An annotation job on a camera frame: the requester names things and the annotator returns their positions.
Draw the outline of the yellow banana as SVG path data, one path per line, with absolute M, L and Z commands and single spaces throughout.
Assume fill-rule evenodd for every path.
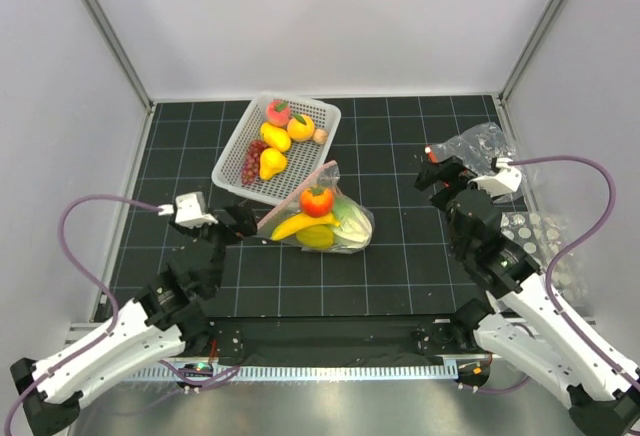
M 298 213 L 280 223 L 271 233 L 271 239 L 274 241 L 281 241 L 294 235 L 304 228 L 315 225 L 329 225 L 339 227 L 340 222 L 332 212 L 320 218 L 314 218 L 304 213 Z

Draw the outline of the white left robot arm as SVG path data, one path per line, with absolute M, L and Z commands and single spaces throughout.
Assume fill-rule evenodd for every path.
M 22 358 L 10 367 L 18 399 L 12 404 L 4 432 L 22 410 L 35 435 L 55 435 L 75 422 L 96 397 L 132 373 L 164 358 L 200 356 L 212 342 L 204 312 L 206 302 L 219 292 L 226 250 L 257 232 L 252 211 L 244 204 L 225 207 L 224 222 L 211 214 L 202 193 L 176 197 L 171 204 L 133 201 L 134 207 L 165 217 L 188 244 L 168 261 L 134 297 L 119 305 L 115 296 L 70 252 L 65 226 L 70 213 L 85 203 L 72 202 L 57 229 L 67 259 L 107 296 L 110 319 L 53 355 Z

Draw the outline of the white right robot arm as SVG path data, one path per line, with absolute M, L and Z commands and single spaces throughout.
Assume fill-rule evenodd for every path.
M 639 366 L 616 350 L 552 285 L 554 267 L 541 267 L 506 237 L 495 201 L 516 192 L 521 162 L 496 158 L 478 175 L 458 157 L 428 158 L 415 181 L 424 191 L 440 184 L 430 201 L 442 211 L 454 258 L 491 299 L 461 307 L 450 328 L 463 352 L 478 347 L 507 360 L 553 394 L 585 435 L 633 435 L 639 422 Z M 502 303 L 536 330 L 514 328 L 495 305 Z

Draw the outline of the red orange tomato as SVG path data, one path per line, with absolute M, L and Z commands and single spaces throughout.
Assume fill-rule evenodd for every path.
M 334 205 L 334 194 L 331 189 L 314 186 L 305 189 L 299 197 L 300 210 L 314 218 L 328 215 Z

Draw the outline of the pink dotted zip bag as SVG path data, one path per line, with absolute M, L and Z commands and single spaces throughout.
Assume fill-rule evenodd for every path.
M 303 251 L 364 250 L 373 237 L 374 216 L 344 194 L 339 183 L 338 163 L 324 164 L 260 219 L 257 235 Z

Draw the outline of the green lettuce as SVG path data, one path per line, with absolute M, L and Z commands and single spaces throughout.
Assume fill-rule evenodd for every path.
M 349 198 L 341 197 L 334 203 L 332 213 L 339 225 L 332 227 L 336 243 L 349 249 L 366 247 L 373 235 L 373 223 L 365 211 Z

